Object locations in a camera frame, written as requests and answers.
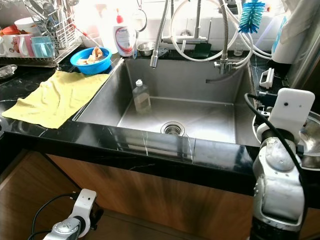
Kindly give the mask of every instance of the yellow cloth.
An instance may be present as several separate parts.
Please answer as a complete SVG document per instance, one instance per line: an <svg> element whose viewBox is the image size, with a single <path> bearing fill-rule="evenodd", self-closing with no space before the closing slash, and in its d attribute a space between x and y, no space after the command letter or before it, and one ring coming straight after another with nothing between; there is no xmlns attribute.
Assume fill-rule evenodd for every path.
<svg viewBox="0 0 320 240"><path fill-rule="evenodd" d="M2 113L3 117L57 129L95 95L109 74L86 76L56 71L25 99Z"/></svg>

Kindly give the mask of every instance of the dish soap bottle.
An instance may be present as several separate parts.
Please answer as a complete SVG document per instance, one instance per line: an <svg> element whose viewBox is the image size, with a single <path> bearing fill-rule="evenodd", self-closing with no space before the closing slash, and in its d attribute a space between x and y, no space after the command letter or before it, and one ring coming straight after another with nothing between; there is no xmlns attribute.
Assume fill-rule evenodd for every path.
<svg viewBox="0 0 320 240"><path fill-rule="evenodd" d="M150 112L151 103L148 86L144 85L141 79L135 82L136 88L133 89L133 101L135 109L139 114Z"/></svg>
<svg viewBox="0 0 320 240"><path fill-rule="evenodd" d="M116 9L118 15L116 16L117 25L113 27L114 43L118 52L123 57L132 55L133 42L136 38L136 32L124 23L124 19L119 15L119 9Z"/></svg>

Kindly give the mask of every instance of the stainless steel sink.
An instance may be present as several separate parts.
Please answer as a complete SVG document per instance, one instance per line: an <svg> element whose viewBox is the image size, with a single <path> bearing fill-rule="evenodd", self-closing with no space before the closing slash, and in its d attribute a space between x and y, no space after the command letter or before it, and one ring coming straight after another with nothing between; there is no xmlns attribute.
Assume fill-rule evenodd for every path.
<svg viewBox="0 0 320 240"><path fill-rule="evenodd" d="M249 68L221 76L212 62L122 59L75 121L196 139L258 146L253 114L244 102L252 92ZM142 79L151 96L151 112L140 115L132 101Z"/></svg>

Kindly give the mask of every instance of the black marble countertop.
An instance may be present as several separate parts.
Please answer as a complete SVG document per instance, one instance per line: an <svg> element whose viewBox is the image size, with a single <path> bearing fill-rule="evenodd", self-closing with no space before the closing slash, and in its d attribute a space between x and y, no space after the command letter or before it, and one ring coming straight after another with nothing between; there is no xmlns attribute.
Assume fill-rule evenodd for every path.
<svg viewBox="0 0 320 240"><path fill-rule="evenodd" d="M111 67L104 73L109 73L119 59L117 54L112 56ZM70 57L64 59L60 69L76 72L69 62ZM255 86L268 68L266 60L252 57ZM53 68L18 67L11 79L0 82L0 113L36 90L54 72ZM274 84L280 88L283 77L277 77L279 81ZM258 147L75 122L72 118L59 129L49 129L0 115L1 142L4 139L6 146L253 195L256 180L252 164ZM312 192L309 205L320 208L319 173L308 172L307 176Z"/></svg>

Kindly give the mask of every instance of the sink drain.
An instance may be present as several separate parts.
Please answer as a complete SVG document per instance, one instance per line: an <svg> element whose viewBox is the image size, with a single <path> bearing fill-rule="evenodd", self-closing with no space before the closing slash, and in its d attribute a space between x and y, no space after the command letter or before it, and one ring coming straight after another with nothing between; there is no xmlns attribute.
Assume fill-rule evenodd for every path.
<svg viewBox="0 0 320 240"><path fill-rule="evenodd" d="M185 127L177 121L169 121L161 127L160 132L162 134L184 136L185 135Z"/></svg>

